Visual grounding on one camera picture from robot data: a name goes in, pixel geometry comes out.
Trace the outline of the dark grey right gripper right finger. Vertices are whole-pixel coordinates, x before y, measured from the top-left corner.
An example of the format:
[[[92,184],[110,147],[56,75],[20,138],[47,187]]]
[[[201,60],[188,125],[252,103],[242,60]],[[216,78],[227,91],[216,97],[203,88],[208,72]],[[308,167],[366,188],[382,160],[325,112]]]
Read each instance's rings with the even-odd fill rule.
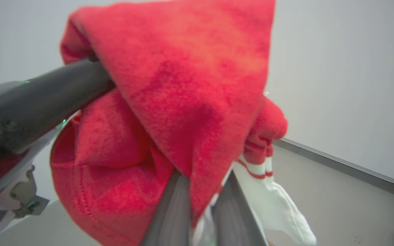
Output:
[[[217,246],[268,246],[231,172],[214,207]]]

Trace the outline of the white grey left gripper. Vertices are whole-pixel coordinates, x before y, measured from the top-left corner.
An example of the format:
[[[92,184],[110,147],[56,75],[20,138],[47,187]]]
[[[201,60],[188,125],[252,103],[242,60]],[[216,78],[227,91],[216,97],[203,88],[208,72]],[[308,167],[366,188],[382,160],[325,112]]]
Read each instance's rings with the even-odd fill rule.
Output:
[[[36,194],[33,160],[66,122],[0,122],[0,232],[14,219],[39,216],[48,206],[50,200]]]

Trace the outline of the red fleece garment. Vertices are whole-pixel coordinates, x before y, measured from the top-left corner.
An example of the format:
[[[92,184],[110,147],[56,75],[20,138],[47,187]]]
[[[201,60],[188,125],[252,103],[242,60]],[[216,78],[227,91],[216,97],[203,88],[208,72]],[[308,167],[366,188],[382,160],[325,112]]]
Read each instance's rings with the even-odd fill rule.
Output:
[[[102,246],[138,246],[173,172],[191,181],[193,225],[242,153],[261,164],[288,123],[264,96],[275,0],[85,6],[65,64],[96,55],[116,88],[84,107],[51,151],[56,192]]]

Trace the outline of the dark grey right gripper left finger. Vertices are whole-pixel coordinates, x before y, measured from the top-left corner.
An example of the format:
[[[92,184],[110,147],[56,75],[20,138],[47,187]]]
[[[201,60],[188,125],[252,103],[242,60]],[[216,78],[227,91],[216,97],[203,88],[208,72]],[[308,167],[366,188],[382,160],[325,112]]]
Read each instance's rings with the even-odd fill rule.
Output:
[[[141,246],[190,246],[191,216],[189,179],[174,170]]]

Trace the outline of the white sock with red stripes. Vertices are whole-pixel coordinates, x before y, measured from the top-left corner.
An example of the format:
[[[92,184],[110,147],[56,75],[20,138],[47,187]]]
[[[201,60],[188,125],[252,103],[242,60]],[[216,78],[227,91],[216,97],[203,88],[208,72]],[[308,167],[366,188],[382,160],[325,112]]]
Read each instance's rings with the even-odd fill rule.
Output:
[[[243,153],[228,174],[236,176],[261,233],[266,229],[283,231],[300,246],[317,246],[307,220],[284,188],[275,183],[271,156]]]

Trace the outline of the grey partition bottom rail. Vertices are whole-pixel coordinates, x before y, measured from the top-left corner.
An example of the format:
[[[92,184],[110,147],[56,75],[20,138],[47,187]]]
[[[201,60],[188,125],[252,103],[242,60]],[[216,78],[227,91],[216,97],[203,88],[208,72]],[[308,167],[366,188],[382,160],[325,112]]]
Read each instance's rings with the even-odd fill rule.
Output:
[[[297,147],[291,143],[288,143],[288,142],[285,142],[282,140],[276,141],[275,145],[280,148],[286,149],[290,152],[293,152],[295,154],[298,154],[302,157],[305,157],[309,160],[312,160],[312,161],[315,161],[319,164],[327,166],[331,169],[334,169],[334,170],[337,170],[341,173],[349,175],[349,176],[356,178],[360,181],[363,181],[365,183],[373,185],[379,189],[385,190],[385,191],[392,193],[394,195],[394,183],[386,181],[383,178],[377,177],[375,175],[371,175],[369,173],[366,173],[364,171],[350,167],[350,166],[340,163],[338,161],[331,160],[330,158],[327,158],[327,157],[322,156],[320,154],[316,154],[314,152],[303,149],[301,147]]]

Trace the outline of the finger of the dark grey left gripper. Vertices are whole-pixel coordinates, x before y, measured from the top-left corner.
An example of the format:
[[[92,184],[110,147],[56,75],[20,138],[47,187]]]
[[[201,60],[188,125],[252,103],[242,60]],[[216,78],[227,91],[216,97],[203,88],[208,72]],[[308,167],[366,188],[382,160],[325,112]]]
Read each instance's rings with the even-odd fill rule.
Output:
[[[114,87],[101,62],[89,59],[26,81],[0,84],[0,148],[26,150]]]

